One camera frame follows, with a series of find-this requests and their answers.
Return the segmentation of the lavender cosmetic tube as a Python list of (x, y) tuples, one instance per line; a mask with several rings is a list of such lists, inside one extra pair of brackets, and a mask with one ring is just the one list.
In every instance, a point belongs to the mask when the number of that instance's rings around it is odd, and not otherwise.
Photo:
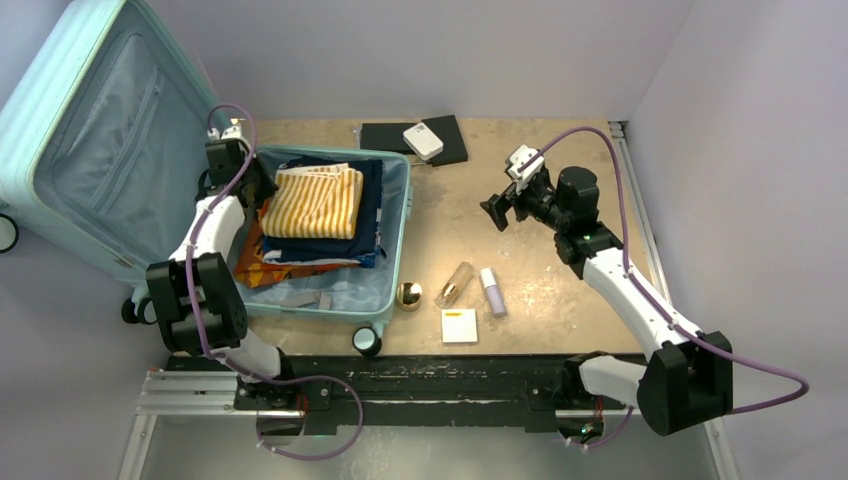
[(505, 317), (508, 312), (495, 272), (491, 268), (482, 268), (480, 282), (492, 315), (495, 318)]

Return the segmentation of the yellow striped garment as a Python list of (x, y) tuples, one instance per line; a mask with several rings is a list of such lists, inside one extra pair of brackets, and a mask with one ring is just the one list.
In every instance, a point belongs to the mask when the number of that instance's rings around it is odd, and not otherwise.
[(347, 163), (280, 169), (260, 216), (262, 232), (284, 239), (351, 240), (364, 175)]

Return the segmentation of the blue white patterned garment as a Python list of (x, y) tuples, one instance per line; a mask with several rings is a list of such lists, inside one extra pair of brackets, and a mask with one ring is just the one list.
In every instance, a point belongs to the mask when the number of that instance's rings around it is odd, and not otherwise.
[(380, 246), (381, 217), (381, 207), (361, 214), (357, 220), (354, 237), (350, 240), (264, 236), (262, 260), (274, 265), (353, 264), (373, 268), (377, 256), (385, 255)]

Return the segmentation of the orange camouflage garment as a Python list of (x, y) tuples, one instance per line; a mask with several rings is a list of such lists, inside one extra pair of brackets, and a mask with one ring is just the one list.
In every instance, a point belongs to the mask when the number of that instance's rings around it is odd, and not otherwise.
[(359, 267), (374, 251), (376, 234), (371, 226), (359, 225), (350, 240), (269, 237), (261, 225), (268, 207), (264, 204), (252, 220), (235, 267), (235, 279), (248, 288)]

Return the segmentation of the navy blue garment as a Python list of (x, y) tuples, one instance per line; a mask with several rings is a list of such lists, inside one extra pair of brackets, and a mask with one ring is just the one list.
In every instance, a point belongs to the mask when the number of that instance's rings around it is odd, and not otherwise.
[(290, 169), (294, 167), (303, 167), (303, 166), (320, 166), (320, 165), (331, 165), (331, 164), (342, 164), (347, 163), (350, 167), (359, 170), (364, 175), (364, 187), (362, 192), (362, 198), (360, 201), (360, 208), (358, 212), (358, 217), (361, 214), (364, 214), (366, 211), (372, 210), (376, 207), (382, 207), (383, 200), (383, 188), (382, 188), (382, 174), (383, 174), (383, 166), (382, 162), (379, 160), (353, 160), (347, 162), (337, 162), (331, 160), (325, 160), (315, 157), (301, 157), (296, 160), (289, 162), (288, 164), (280, 167), (280, 169)]

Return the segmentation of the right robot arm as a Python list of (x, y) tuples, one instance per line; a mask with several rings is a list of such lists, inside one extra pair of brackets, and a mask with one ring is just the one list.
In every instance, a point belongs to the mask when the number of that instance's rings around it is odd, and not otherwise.
[(564, 168), (552, 181), (541, 169), (528, 186), (511, 183), (481, 202), (496, 228), (516, 213), (554, 232), (560, 260), (612, 307), (644, 352), (645, 364), (603, 352), (567, 360), (561, 392), (576, 407), (598, 396), (638, 409), (661, 436), (728, 414), (733, 403), (732, 347), (720, 332), (706, 333), (645, 284), (624, 245), (599, 219), (597, 177), (583, 167)]

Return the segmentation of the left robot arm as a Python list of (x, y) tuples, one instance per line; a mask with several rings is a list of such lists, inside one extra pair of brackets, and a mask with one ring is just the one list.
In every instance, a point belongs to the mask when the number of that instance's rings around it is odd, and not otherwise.
[(237, 408), (292, 409), (301, 397), (285, 354), (248, 326), (228, 265), (249, 215), (275, 193), (248, 142), (210, 135), (208, 167), (198, 181), (195, 217), (168, 259), (147, 268), (148, 305), (172, 352), (216, 361), (235, 371)]

